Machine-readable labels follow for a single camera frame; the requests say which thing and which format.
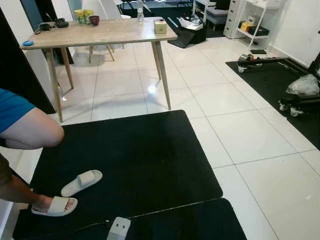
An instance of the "plastic bottle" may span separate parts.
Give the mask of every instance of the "plastic bottle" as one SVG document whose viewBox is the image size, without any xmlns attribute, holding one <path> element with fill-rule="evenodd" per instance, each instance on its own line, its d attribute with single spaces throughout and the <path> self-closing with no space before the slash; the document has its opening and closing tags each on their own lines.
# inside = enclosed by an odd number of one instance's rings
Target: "plastic bottle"
<svg viewBox="0 0 320 240">
<path fill-rule="evenodd" d="M 138 11 L 138 21 L 143 22 L 144 21 L 144 1 L 143 0 L 137 0 L 137 11 Z"/>
</svg>

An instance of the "yellow box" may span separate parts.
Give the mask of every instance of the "yellow box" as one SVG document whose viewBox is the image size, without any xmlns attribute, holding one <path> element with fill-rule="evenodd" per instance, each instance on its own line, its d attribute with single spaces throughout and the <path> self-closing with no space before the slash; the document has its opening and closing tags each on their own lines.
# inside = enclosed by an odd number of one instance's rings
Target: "yellow box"
<svg viewBox="0 0 320 240">
<path fill-rule="evenodd" d="M 164 19 L 159 18 L 154 20 L 154 32 L 155 34 L 166 34 L 167 33 L 167 23 Z"/>
<path fill-rule="evenodd" d="M 245 21 L 244 23 L 242 23 L 241 25 L 241 30 L 247 32 L 248 31 L 248 27 L 252 27 L 253 24 Z"/>
</svg>

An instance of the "blue shorts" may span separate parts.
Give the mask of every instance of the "blue shorts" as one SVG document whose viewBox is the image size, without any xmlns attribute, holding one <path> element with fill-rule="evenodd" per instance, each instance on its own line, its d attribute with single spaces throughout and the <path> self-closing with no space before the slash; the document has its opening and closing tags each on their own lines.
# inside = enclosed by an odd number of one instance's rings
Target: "blue shorts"
<svg viewBox="0 0 320 240">
<path fill-rule="evenodd" d="M 0 88 L 0 134 L 34 108 L 25 98 Z"/>
</svg>

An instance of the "caster wheel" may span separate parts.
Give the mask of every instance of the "caster wheel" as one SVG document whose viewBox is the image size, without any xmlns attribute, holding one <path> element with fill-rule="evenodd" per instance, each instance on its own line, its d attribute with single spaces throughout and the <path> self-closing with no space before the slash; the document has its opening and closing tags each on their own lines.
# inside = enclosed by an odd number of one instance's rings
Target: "caster wheel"
<svg viewBox="0 0 320 240">
<path fill-rule="evenodd" d="M 300 114 L 304 114 L 304 112 L 303 112 L 303 111 L 300 111 L 300 110 L 298 110 L 298 109 L 296 109 L 296 108 L 294 108 L 294 107 L 291 107 L 291 109 L 290 109 L 290 115 L 291 115 L 292 117 L 297 117 L 297 116 L 299 116 Z"/>
<path fill-rule="evenodd" d="M 281 101 L 278 101 L 278 103 L 280 104 L 279 110 L 284 112 L 287 111 L 289 108 L 289 104 L 283 104 Z"/>
</svg>

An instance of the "white slide sandal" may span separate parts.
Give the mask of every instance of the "white slide sandal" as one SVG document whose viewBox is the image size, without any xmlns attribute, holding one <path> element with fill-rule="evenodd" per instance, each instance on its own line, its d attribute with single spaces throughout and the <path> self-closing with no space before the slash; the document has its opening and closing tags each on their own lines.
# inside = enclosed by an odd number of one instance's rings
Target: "white slide sandal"
<svg viewBox="0 0 320 240">
<path fill-rule="evenodd" d="M 99 170 L 86 171 L 78 176 L 75 180 L 65 185 L 61 190 L 61 196 L 70 197 L 102 179 L 102 173 Z"/>
<path fill-rule="evenodd" d="M 69 200 L 73 200 L 74 202 L 72 204 L 72 207 L 69 210 L 65 211 L 65 208 Z M 55 196 L 50 204 L 48 212 L 39 211 L 34 209 L 33 207 L 31 208 L 31 212 L 33 214 L 43 215 L 48 217 L 62 217 L 70 214 L 73 210 L 75 210 L 77 204 L 78 204 L 78 200 L 73 197 Z"/>
</svg>

